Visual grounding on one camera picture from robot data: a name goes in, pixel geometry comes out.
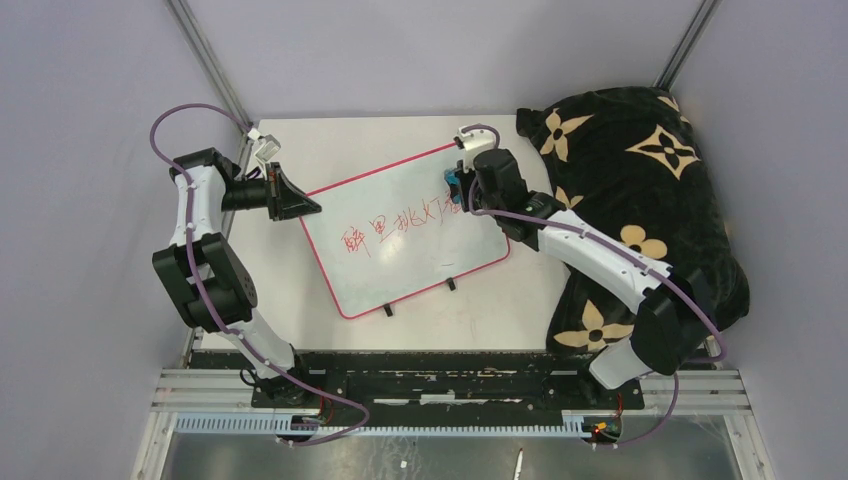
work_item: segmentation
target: black pillow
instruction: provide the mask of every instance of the black pillow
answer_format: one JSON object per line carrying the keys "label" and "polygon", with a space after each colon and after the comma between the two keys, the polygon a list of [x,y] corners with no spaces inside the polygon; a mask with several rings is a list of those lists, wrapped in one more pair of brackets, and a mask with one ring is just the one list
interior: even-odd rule
{"label": "black pillow", "polygon": [[[733,258],[692,125],[666,91],[624,87],[519,109],[518,133],[539,151],[556,198],[643,255],[696,266],[724,330],[748,313],[750,294]],[[571,269],[547,335],[551,352],[597,351],[633,330],[634,315]]]}

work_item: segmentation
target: red whiteboard border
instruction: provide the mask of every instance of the red whiteboard border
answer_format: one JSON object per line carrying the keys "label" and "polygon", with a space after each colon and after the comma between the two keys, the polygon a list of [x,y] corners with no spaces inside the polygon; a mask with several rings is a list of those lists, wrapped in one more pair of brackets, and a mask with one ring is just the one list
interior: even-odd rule
{"label": "red whiteboard border", "polygon": [[[330,190],[331,188],[340,187],[340,186],[345,185],[345,184],[347,184],[347,183],[351,183],[351,182],[354,182],[354,181],[359,180],[359,179],[361,179],[361,178],[365,178],[365,177],[367,177],[367,176],[369,176],[369,175],[374,175],[375,173],[380,173],[380,172],[382,172],[382,171],[384,171],[384,170],[388,170],[388,169],[390,169],[390,168],[397,167],[398,165],[403,165],[404,163],[408,163],[408,162],[411,162],[411,161],[413,161],[413,160],[418,160],[418,159],[420,159],[420,158],[424,158],[424,157],[426,157],[426,156],[428,156],[428,155],[432,155],[432,154],[434,154],[434,153],[438,153],[438,152],[441,152],[442,150],[447,150],[448,148],[455,147],[455,146],[456,146],[456,144],[455,144],[455,143],[453,143],[453,142],[448,143],[447,145],[442,145],[441,147],[434,148],[433,150],[428,150],[428,151],[426,151],[426,152],[424,152],[424,153],[419,153],[418,155],[415,155],[415,156],[412,156],[412,157],[409,157],[409,158],[405,158],[405,159],[403,159],[403,160],[400,160],[400,161],[397,161],[397,162],[394,162],[394,163],[390,163],[390,164],[385,165],[385,166],[383,166],[383,167],[380,167],[380,168],[377,168],[377,169],[371,170],[370,172],[365,172],[365,173],[361,173],[361,174],[359,174],[359,175],[356,175],[356,176],[350,177],[350,178],[348,178],[347,180],[342,180],[341,182],[337,182],[337,183],[333,183],[333,184],[331,184],[331,185],[327,185],[326,187],[322,187],[322,188],[319,188],[319,189],[317,189],[317,190],[314,190],[314,191],[312,191],[312,192],[307,193],[307,194],[306,194],[306,196],[311,197],[312,195],[317,195],[317,194],[319,194],[319,193],[321,193],[321,192],[325,192],[325,191],[327,191],[327,190]],[[299,220],[300,220],[300,225],[303,227],[303,232],[306,234],[306,240],[307,240],[307,241],[309,241],[309,248],[311,248],[311,249],[312,249],[312,254],[313,254],[313,255],[315,255],[315,260],[318,262],[318,268],[320,268],[320,269],[321,269],[321,275],[323,275],[323,276],[324,276],[324,281],[325,281],[325,282],[327,282],[327,288],[329,288],[329,289],[330,289],[330,295],[333,297],[333,303],[335,303],[335,304],[336,304],[336,310],[338,310],[338,311],[339,311],[339,315],[341,315],[342,317],[344,317],[344,318],[345,318],[345,319],[347,319],[347,320],[353,320],[354,318],[361,317],[361,316],[363,316],[363,315],[365,315],[365,314],[367,314],[367,313],[371,313],[371,312],[373,312],[373,311],[376,311],[376,310],[379,310],[379,309],[383,308],[383,306],[382,306],[382,305],[380,305],[380,306],[377,306],[377,307],[372,308],[371,310],[366,310],[366,311],[364,311],[364,312],[362,312],[362,313],[358,313],[358,314],[353,315],[353,316],[346,315],[346,314],[342,311],[342,307],[341,307],[341,305],[339,305],[339,301],[338,301],[338,299],[336,298],[336,292],[333,290],[333,285],[330,283],[330,277],[327,275],[327,271],[326,271],[326,270],[324,270],[324,264],[323,264],[323,263],[321,263],[321,257],[319,257],[319,256],[318,256],[318,250],[315,248],[315,243],[312,241],[312,236],[311,236],[311,235],[309,235],[309,229],[308,229],[308,228],[306,228],[306,223],[303,221],[303,217],[300,217],[300,219],[299,219]],[[512,251],[512,244],[510,244],[510,242],[509,242],[509,237],[507,237],[507,236],[506,236],[506,234],[504,234],[504,240],[506,241],[506,255],[504,255],[503,257],[501,257],[501,258],[499,258],[499,259],[497,259],[497,260],[494,260],[494,261],[492,261],[492,262],[489,262],[489,263],[487,263],[487,264],[485,264],[485,265],[480,265],[479,267],[472,268],[471,270],[469,270],[469,271],[467,271],[467,272],[460,273],[459,275],[456,275],[456,276],[454,276],[453,278],[454,278],[454,279],[457,279],[457,278],[460,278],[460,277],[464,277],[465,275],[468,275],[469,273],[474,273],[474,272],[476,272],[477,270],[481,270],[481,269],[483,269],[483,268],[486,268],[486,267],[488,267],[488,266],[491,266],[491,265],[494,265],[494,264],[496,264],[496,263],[498,263],[498,262],[501,262],[501,261],[503,261],[503,260],[506,260],[506,258],[507,258],[507,257],[509,257],[509,254],[510,254],[510,252]],[[433,285],[430,285],[429,287],[424,287],[424,288],[422,288],[421,290],[418,290],[418,291],[415,291],[415,292],[412,292],[412,293],[406,294],[406,295],[404,295],[404,296],[402,296],[402,297],[400,297],[400,298],[396,298],[396,299],[391,300],[391,301],[389,301],[389,302],[387,302],[387,303],[397,303],[397,302],[399,302],[399,301],[401,301],[401,300],[405,300],[405,299],[407,299],[407,298],[409,298],[409,297],[411,297],[411,296],[413,296],[413,295],[418,295],[419,293],[422,293],[422,292],[425,292],[425,291],[427,291],[427,290],[430,290],[431,288],[436,288],[436,287],[438,287],[438,286],[440,286],[440,285],[444,285],[444,283],[445,283],[445,282],[435,283],[435,284],[433,284]]]}

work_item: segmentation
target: white table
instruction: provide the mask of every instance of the white table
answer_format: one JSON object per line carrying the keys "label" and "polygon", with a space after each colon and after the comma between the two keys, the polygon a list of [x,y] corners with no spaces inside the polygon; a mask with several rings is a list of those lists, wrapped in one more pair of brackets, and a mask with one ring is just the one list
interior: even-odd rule
{"label": "white table", "polygon": [[[528,187],[550,193],[542,160],[515,133],[512,115],[262,120],[259,129],[280,141],[274,160],[309,192],[444,145],[473,123],[497,128]],[[345,320],[300,222],[239,212],[229,242],[256,283],[260,313],[305,350],[541,350],[567,278],[561,262],[514,243],[509,258],[458,279],[453,292],[445,286],[393,304],[393,317]],[[234,350],[217,335],[204,335],[200,348]]]}

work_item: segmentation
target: gray floor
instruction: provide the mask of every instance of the gray floor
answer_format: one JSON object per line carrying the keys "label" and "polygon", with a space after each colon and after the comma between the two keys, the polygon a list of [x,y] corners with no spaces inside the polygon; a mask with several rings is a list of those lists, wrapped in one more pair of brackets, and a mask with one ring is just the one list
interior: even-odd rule
{"label": "gray floor", "polygon": [[[655,421],[626,418],[625,438]],[[269,436],[177,434],[163,478],[509,480],[521,447],[521,480],[741,479],[724,421],[708,417],[674,418],[644,443],[598,452],[576,439],[350,437],[293,450]]]}

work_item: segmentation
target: gray wall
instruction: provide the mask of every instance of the gray wall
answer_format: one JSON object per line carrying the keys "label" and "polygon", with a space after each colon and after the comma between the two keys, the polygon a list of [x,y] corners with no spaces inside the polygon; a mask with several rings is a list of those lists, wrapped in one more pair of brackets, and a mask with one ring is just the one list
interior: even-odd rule
{"label": "gray wall", "polygon": [[[127,478],[187,331],[150,266],[176,193],[147,132],[215,99],[163,2],[0,11],[0,477]],[[166,122],[163,150],[234,154],[213,115]]]}
{"label": "gray wall", "polygon": [[723,2],[673,88],[752,290],[728,333],[780,479],[845,478],[848,7]]}
{"label": "gray wall", "polygon": [[193,1],[257,118],[512,113],[650,85],[700,0]]}

